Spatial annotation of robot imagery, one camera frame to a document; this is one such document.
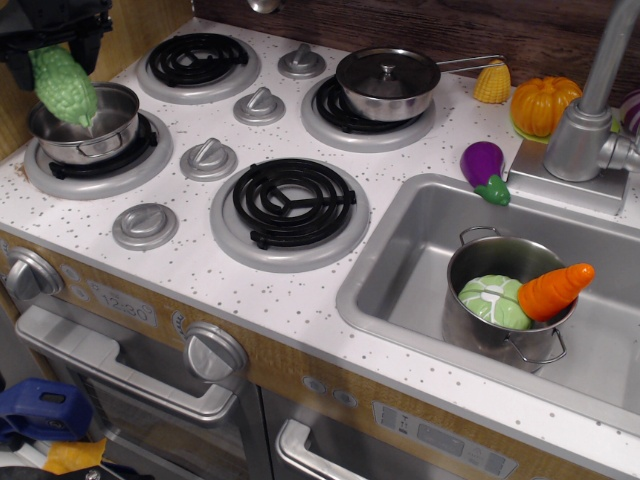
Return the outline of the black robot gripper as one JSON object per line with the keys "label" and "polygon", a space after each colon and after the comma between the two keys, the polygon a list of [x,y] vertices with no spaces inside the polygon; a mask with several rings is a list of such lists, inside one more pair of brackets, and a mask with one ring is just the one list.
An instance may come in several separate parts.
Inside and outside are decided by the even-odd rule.
{"label": "black robot gripper", "polygon": [[1,60],[19,89],[33,91],[30,51],[66,44],[87,75],[94,72],[102,37],[112,30],[108,0],[25,0],[1,3]]}

